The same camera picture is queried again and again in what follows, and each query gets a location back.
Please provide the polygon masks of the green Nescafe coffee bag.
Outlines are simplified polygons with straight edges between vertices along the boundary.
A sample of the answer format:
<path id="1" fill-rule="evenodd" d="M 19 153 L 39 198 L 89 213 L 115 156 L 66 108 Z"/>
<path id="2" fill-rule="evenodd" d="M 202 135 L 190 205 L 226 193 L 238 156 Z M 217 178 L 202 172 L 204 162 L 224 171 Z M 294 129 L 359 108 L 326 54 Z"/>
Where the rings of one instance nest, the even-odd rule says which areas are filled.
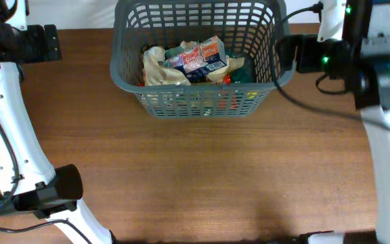
<path id="1" fill-rule="evenodd" d="M 243 65 L 233 71 L 228 71 L 220 81 L 226 85 L 231 83 L 253 83 L 253 60 L 248 58 L 246 54 L 233 54 L 229 50 L 226 50 L 225 54 L 227 58 L 230 58 L 228 62 L 231 62 L 231 59 L 243 58 Z M 239 107 L 238 102 L 243 99 L 243 95 L 242 91 L 235 91 L 230 109 L 237 109 Z"/>

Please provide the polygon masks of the beige paper pouch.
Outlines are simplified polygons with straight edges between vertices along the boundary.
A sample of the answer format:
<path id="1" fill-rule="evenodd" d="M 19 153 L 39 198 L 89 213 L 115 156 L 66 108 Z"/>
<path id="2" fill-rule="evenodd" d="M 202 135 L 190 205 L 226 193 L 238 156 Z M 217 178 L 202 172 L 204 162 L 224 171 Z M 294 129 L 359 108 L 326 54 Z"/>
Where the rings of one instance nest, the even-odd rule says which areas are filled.
<path id="1" fill-rule="evenodd" d="M 143 53 L 144 85 L 191 85 L 186 76 L 179 70 L 166 67 L 165 50 L 154 46 Z"/>
<path id="2" fill-rule="evenodd" d="M 183 41 L 180 44 L 180 46 L 182 46 L 184 49 L 188 49 L 188 48 L 194 47 L 196 44 L 199 44 L 199 42 L 194 42 L 194 41 L 185 42 L 185 41 Z M 230 58 L 227 58 L 227 66 L 209 73 L 206 77 L 203 77 L 202 79 L 210 79 L 214 83 L 219 83 L 219 82 L 221 82 L 220 80 L 223 78 L 223 76 L 225 76 L 228 73 L 228 71 L 233 71 L 237 68 L 240 68 L 243 65 L 243 58 L 231 59 L 231 62 L 228 62 L 229 60 L 230 60 Z"/>

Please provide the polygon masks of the Kleenex tissue multipack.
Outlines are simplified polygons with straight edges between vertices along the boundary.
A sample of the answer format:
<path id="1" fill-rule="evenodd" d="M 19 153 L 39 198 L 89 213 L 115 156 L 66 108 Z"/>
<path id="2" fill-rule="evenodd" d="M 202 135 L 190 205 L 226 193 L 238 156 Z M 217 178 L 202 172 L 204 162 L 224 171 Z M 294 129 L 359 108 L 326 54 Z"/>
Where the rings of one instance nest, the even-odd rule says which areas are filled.
<path id="1" fill-rule="evenodd" d="M 214 36 L 194 47 L 183 50 L 164 65 L 181 71 L 191 83 L 228 65 L 223 41 Z"/>

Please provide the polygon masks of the San Remo spaghetti packet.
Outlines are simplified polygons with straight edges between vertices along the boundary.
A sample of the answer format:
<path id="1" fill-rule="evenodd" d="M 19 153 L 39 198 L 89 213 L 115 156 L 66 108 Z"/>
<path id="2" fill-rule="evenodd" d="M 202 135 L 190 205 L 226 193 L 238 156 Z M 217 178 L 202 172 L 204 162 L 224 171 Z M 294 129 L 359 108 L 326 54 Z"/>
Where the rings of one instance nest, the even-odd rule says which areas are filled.
<path id="1" fill-rule="evenodd" d="M 229 85 L 205 83 L 205 91 L 162 91 L 136 94 L 139 101 L 149 113 L 156 113 L 159 117 L 169 113 L 172 117 L 179 114 L 186 117 L 190 113 L 200 116 L 201 112 L 206 116 L 225 114 L 230 109 L 234 91 L 229 90 Z"/>

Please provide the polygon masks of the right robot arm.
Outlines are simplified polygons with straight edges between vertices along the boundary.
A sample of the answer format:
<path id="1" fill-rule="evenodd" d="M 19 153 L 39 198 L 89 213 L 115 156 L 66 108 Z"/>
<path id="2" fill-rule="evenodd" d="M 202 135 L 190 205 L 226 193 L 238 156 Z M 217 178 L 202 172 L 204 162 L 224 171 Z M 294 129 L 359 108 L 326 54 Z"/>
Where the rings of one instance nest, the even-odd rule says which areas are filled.
<path id="1" fill-rule="evenodd" d="M 273 36 L 284 70 L 342 79 L 372 155 L 378 201 L 374 230 L 323 231 L 301 235 L 300 243 L 390 243 L 390 1 L 320 1 L 310 7 L 320 18 L 316 35 Z"/>

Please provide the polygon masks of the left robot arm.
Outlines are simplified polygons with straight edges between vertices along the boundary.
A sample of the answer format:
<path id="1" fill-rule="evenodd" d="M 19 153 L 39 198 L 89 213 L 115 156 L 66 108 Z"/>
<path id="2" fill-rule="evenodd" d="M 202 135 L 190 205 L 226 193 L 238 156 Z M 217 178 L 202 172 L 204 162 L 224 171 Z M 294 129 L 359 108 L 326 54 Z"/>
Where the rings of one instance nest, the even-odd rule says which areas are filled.
<path id="1" fill-rule="evenodd" d="M 74 165 L 54 167 L 30 122 L 20 84 L 23 64 L 62 57 L 56 27 L 29 25 L 27 1 L 0 0 L 0 216 L 33 214 L 73 243 L 115 243 L 83 200 Z"/>

